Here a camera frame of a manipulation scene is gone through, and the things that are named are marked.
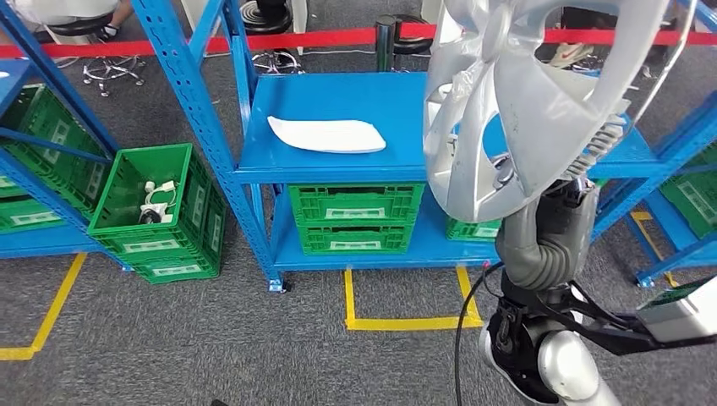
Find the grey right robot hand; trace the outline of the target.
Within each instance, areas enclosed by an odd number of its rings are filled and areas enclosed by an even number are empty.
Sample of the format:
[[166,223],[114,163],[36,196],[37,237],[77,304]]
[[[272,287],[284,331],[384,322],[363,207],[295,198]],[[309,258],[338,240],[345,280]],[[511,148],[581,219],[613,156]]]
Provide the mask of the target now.
[[495,246],[507,278],[533,291],[573,280],[587,260],[598,198],[594,182],[577,178],[504,217]]

